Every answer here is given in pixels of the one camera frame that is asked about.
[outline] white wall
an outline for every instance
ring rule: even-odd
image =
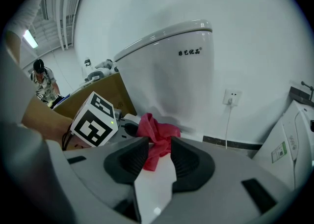
[[[313,34],[294,0],[81,0],[75,49],[80,64],[113,58],[151,32],[187,20],[213,27],[215,73],[205,134],[224,139],[226,88],[243,91],[228,139],[258,143],[289,104],[291,85],[314,85]]]
[[[82,78],[81,66],[73,47],[62,51],[57,49],[52,53],[42,56],[45,67],[53,71],[56,82],[62,96],[68,95],[71,91],[78,88],[84,82]],[[33,63],[26,66],[23,70],[28,74],[28,70],[33,69]]]

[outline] toilet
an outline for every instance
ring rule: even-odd
[[[176,125],[183,135],[202,141],[214,64],[208,21],[187,21],[151,33],[114,61],[138,117],[150,112],[158,122]]]

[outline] camouflage shirt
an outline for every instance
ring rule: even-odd
[[[42,83],[38,82],[36,74],[34,71],[31,73],[32,81],[35,84],[36,96],[43,102],[49,103],[50,101],[55,100],[56,92],[52,86],[55,83],[55,78],[53,72],[46,68],[47,73],[44,72]]]

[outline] ceiling light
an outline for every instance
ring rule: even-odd
[[[23,35],[23,37],[25,38],[25,40],[29,43],[29,45],[34,49],[38,47],[37,42],[35,41],[35,39],[33,38],[33,36],[31,36],[29,30],[25,31],[25,34]]]

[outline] white appliance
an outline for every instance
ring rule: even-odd
[[[253,160],[290,190],[303,186],[314,165],[314,108],[293,100]]]
[[[204,134],[213,74],[212,28],[179,23],[126,47],[114,58],[138,116],[150,112],[191,135]]]

